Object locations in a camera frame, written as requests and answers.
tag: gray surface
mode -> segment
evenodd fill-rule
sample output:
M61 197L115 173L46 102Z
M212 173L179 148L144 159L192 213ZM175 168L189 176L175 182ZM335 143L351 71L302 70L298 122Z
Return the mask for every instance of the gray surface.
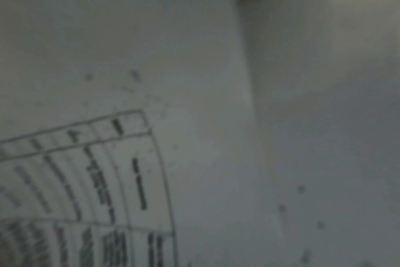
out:
M400 0L240 10L290 264L400 266Z

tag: white paper sheet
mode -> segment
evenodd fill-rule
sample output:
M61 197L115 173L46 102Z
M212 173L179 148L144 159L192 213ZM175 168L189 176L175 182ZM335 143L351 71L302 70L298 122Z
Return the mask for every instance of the white paper sheet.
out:
M0 261L282 266L226 1L0 2Z

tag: paper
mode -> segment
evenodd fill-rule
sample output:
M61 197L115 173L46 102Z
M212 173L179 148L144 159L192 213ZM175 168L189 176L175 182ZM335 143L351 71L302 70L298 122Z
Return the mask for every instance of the paper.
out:
M0 2L0 264L282 266L226 1Z

